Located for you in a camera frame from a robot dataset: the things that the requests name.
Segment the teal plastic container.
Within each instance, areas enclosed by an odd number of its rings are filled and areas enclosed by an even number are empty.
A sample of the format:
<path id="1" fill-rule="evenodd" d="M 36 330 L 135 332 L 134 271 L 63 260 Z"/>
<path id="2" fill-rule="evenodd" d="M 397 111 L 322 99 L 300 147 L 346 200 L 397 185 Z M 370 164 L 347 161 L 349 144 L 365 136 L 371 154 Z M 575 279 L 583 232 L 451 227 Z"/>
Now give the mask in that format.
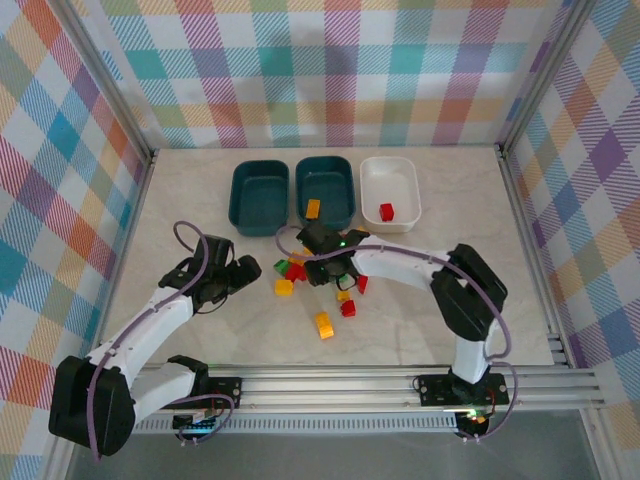
<path id="1" fill-rule="evenodd" d="M 280 160 L 239 164 L 232 176 L 228 218 L 240 235 L 273 236 L 288 221 L 289 168 Z"/>
<path id="2" fill-rule="evenodd" d="M 295 168 L 296 213 L 303 224 L 310 200 L 319 200 L 319 220 L 329 228 L 346 229 L 356 213 L 351 164 L 341 156 L 313 156 Z"/>

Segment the white plastic container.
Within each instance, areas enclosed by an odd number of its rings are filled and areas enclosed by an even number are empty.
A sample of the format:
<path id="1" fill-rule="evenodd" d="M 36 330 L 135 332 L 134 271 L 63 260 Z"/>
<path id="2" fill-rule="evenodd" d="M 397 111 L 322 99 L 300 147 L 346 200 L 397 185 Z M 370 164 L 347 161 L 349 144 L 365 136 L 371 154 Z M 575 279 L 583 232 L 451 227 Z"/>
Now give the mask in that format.
<path id="1" fill-rule="evenodd" d="M 414 164 L 398 156 L 365 159 L 359 167 L 361 212 L 366 228 L 374 233 L 407 233 L 421 218 L 422 206 Z M 379 205 L 391 203 L 392 222 L 384 223 Z"/>

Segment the small circuit board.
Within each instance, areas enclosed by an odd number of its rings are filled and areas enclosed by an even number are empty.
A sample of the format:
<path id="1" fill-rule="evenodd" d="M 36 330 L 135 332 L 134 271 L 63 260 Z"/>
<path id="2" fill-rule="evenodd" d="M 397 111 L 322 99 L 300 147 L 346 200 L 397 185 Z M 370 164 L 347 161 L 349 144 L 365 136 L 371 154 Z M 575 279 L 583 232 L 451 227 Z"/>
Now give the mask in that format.
<path id="1" fill-rule="evenodd" d="M 489 430 L 490 419 L 493 415 L 492 410 L 472 409 L 457 412 L 455 417 L 458 434 L 462 437 L 485 435 Z"/>
<path id="2" fill-rule="evenodd" d="M 174 415 L 172 428 L 176 431 L 175 436 L 182 446 L 198 446 L 224 429 L 233 413 L 233 410 L 225 413 L 221 409 L 219 413 L 198 422 L 191 415 Z"/>

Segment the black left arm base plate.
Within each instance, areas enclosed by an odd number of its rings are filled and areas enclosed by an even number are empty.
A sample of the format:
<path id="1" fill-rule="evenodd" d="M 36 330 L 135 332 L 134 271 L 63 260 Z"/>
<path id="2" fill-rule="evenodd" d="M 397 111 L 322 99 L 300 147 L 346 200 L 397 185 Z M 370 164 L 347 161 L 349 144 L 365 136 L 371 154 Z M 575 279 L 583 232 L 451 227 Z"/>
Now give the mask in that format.
<path id="1" fill-rule="evenodd" d="M 226 395 L 233 400 L 235 407 L 241 403 L 242 395 L 241 377 L 209 377 L 207 380 L 208 392 L 215 395 Z"/>

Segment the aluminium side rail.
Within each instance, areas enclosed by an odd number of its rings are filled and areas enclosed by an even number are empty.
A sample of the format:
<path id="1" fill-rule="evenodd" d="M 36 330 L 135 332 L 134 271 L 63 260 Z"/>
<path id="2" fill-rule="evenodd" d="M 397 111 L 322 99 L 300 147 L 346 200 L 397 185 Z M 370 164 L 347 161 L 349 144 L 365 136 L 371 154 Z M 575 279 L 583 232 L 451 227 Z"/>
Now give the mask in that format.
<path id="1" fill-rule="evenodd" d="M 576 361 L 561 323 L 552 289 L 545 277 L 535 235 L 527 222 L 524 203 L 508 165 L 507 154 L 498 145 L 494 149 L 514 216 L 531 288 L 535 293 L 537 307 L 534 312 L 537 317 L 534 322 L 545 327 L 544 346 L 553 360 L 551 365 L 521 363 L 519 359 L 524 356 L 524 351 L 531 343 L 525 339 L 525 331 L 522 328 L 512 326 L 509 331 L 513 351 L 507 360 L 516 363 L 517 375 L 512 376 L 506 368 L 500 370 L 506 374 L 509 385 L 514 381 L 518 382 L 515 405 L 520 410 L 601 409 L 605 402 L 595 373 L 590 369 L 575 366 Z"/>
<path id="2" fill-rule="evenodd" d="M 96 324 L 96 328 L 94 330 L 94 335 L 92 337 L 92 342 L 91 342 L 91 349 L 98 347 L 101 344 L 102 338 L 104 336 L 104 331 L 109 320 L 109 313 L 110 313 L 111 305 L 113 303 L 113 298 L 115 296 L 115 292 L 117 290 L 118 284 L 120 282 L 120 279 L 124 270 L 124 265 L 126 263 L 126 258 L 128 255 L 128 251 L 130 249 L 130 244 L 133 241 L 133 238 L 135 235 L 136 226 L 144 206 L 146 194 L 147 194 L 149 185 L 151 183 L 156 159 L 159 153 L 160 153 L 160 150 L 158 148 L 152 149 L 150 157 L 146 160 L 146 163 L 144 164 L 144 167 L 142 169 L 140 182 L 138 184 L 137 189 L 135 190 L 135 197 L 131 207 L 131 213 L 126 224 L 126 228 L 124 230 L 124 237 L 121 245 L 122 249 L 120 251 L 120 254 L 116 258 L 114 269 L 112 271 L 112 277 L 109 280 L 108 287 L 103 297 L 104 299 L 103 309 L 101 310 L 99 319 Z"/>

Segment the aluminium mounting rail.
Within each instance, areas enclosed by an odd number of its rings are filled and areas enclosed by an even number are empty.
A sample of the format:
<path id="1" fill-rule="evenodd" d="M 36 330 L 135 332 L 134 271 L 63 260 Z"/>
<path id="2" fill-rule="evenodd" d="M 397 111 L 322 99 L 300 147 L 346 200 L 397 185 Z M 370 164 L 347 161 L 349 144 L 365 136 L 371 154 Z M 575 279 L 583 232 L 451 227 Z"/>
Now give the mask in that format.
<path id="1" fill-rule="evenodd" d="M 415 377 L 445 371 L 419 366 L 217 366 L 210 374 L 243 379 L 242 413 L 386 413 L 438 410 L 421 405 Z M 603 391 L 589 369 L 524 366 L 516 374 L 517 410 L 604 405 Z"/>

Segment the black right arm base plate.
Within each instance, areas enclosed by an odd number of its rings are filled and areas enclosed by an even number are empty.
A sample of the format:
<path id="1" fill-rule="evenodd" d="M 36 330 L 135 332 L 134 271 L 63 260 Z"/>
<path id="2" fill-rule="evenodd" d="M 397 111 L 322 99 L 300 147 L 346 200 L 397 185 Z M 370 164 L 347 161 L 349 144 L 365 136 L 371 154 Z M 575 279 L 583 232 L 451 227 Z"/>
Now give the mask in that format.
<path id="1" fill-rule="evenodd" d="M 453 374 L 419 375 L 414 378 L 414 388 L 423 407 L 506 406 L 510 402 L 500 373 L 489 373 L 475 384 Z"/>

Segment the aluminium frame post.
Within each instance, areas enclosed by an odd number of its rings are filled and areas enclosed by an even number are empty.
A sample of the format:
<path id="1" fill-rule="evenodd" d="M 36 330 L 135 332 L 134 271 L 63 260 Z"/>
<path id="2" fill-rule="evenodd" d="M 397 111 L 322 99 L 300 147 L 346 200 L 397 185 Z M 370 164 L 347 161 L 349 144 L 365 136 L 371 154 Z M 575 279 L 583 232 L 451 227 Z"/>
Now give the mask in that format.
<path id="1" fill-rule="evenodd" d="M 97 86 L 112 107 L 114 115 L 120 122 L 124 132 L 132 141 L 134 149 L 146 165 L 151 164 L 154 158 L 154 149 L 144 137 L 132 110 L 129 108 L 103 56 L 95 46 L 71 0 L 50 0 L 50 5 L 74 42 Z"/>
<path id="2" fill-rule="evenodd" d="M 538 62 L 539 68 L 533 76 L 530 88 L 522 95 L 522 100 L 508 123 L 508 129 L 498 138 L 496 150 L 504 159 L 524 134 L 534 111 L 541 103 L 596 3 L 597 0 L 572 0 L 554 42 L 549 43 L 544 56 Z"/>

